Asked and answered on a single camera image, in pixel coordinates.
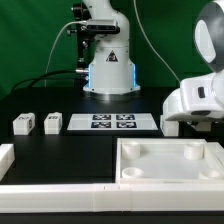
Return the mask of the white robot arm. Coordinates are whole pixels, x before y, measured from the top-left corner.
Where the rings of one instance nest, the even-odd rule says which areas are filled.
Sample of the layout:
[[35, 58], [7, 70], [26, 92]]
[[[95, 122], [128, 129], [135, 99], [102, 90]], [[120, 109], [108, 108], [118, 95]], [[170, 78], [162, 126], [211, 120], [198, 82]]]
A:
[[[89, 82], [84, 90], [105, 97], [140, 89], [129, 58], [129, 21], [109, 0], [82, 0], [90, 12], [86, 29], [96, 35]], [[224, 0], [212, 0], [201, 10], [194, 30], [199, 55], [212, 72], [187, 78], [163, 103], [167, 121], [224, 119]]]

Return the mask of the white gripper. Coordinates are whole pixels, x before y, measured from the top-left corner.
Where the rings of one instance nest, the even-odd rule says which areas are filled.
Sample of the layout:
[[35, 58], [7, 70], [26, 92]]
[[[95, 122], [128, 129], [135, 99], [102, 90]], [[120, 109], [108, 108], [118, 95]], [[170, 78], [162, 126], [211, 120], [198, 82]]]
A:
[[166, 121], [220, 121], [224, 119], [224, 72], [181, 81], [163, 103]]

